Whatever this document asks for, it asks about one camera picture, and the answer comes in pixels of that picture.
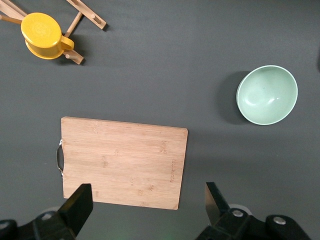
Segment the wooden mug rack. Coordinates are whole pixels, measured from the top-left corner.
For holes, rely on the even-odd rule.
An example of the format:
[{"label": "wooden mug rack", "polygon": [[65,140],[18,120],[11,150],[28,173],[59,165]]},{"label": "wooden mug rack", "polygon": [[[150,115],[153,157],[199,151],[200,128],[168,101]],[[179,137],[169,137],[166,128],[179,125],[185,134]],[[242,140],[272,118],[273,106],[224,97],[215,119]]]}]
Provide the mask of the wooden mug rack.
[{"label": "wooden mug rack", "polygon": [[[87,17],[91,22],[97,25],[100,29],[104,29],[107,25],[106,21],[104,21],[100,16],[98,16],[95,12],[93,12],[87,5],[85,5],[81,0],[66,0],[70,3],[74,8],[78,10],[78,14],[75,16],[73,22],[70,27],[65,32],[64,36],[69,37],[72,32],[75,30],[79,21],[83,16]],[[5,15],[0,15],[0,20],[21,24],[21,21],[25,18],[27,13],[25,13],[22,9],[20,9],[17,5],[15,5],[10,0],[0,0],[0,11]],[[74,61],[77,64],[81,64],[84,60],[84,57],[77,53],[75,50],[65,50],[63,52],[67,59]]]}]

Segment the cutting board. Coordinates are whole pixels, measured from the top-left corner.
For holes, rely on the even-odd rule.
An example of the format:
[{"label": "cutting board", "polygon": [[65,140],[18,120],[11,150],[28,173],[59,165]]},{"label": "cutting board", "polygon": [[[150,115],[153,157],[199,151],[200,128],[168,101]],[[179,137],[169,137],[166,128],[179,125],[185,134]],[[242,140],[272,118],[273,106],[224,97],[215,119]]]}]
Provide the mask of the cutting board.
[{"label": "cutting board", "polygon": [[178,209],[186,128],[63,117],[61,136],[65,198],[90,183],[95,202]]}]

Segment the bowl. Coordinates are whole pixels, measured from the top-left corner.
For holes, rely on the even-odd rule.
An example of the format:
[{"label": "bowl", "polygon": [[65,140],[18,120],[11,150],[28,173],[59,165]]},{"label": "bowl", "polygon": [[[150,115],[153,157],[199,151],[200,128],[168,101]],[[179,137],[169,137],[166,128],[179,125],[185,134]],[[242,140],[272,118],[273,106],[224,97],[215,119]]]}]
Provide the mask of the bowl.
[{"label": "bowl", "polygon": [[275,124],[294,108],[298,86],[294,76],[281,66],[261,66],[239,84],[236,103],[242,115],[258,125]]}]

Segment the cutting board handle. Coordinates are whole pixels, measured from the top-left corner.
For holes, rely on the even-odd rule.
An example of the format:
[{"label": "cutting board handle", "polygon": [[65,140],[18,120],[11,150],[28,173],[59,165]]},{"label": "cutting board handle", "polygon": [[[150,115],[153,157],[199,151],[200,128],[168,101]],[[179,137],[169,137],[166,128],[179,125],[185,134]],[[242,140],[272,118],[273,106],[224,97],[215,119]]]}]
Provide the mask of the cutting board handle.
[{"label": "cutting board handle", "polygon": [[61,157],[61,155],[63,156],[63,154],[64,154],[64,152],[62,150],[62,139],[60,139],[59,146],[56,149],[56,165],[57,165],[62,177],[64,176],[64,167],[61,165],[61,162],[63,160],[61,160],[60,157]]}]

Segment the bowl rim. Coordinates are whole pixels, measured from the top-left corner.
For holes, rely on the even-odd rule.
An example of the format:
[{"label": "bowl rim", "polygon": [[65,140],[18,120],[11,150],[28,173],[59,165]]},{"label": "bowl rim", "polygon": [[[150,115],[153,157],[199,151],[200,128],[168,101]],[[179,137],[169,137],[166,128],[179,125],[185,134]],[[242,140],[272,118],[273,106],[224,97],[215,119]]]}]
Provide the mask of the bowl rim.
[{"label": "bowl rim", "polygon": [[[245,80],[251,75],[253,74],[254,72],[260,70],[260,69],[263,69],[263,68],[268,68],[268,67],[272,67],[272,68],[278,68],[278,69],[281,69],[281,70],[284,70],[285,72],[287,72],[290,76],[291,76],[291,79],[293,80],[293,83],[295,85],[295,90],[296,90],[296,95],[295,95],[295,99],[294,99],[294,103],[292,104],[292,107],[291,109],[280,119],[276,120],[276,121],[273,121],[273,122],[268,122],[268,123],[261,123],[261,122],[256,122],[256,121],[253,121],[251,119],[249,119],[242,111],[240,105],[239,105],[239,92],[241,91],[241,87],[243,85],[243,83],[245,82]],[[286,118],[290,113],[291,111],[294,109],[295,105],[296,105],[296,102],[297,102],[297,99],[298,99],[298,85],[297,85],[297,81],[295,79],[295,77],[291,74],[291,72],[289,72],[287,69],[285,69],[284,67],[282,66],[278,66],[278,65],[264,65],[264,66],[260,66],[254,70],[252,70],[251,72],[249,72],[240,82],[237,90],[236,90],[236,104],[241,112],[241,114],[251,123],[254,123],[254,124],[257,124],[257,125],[271,125],[271,124],[275,124],[275,123],[278,123],[280,122],[281,120],[283,120],[284,118]]]}]

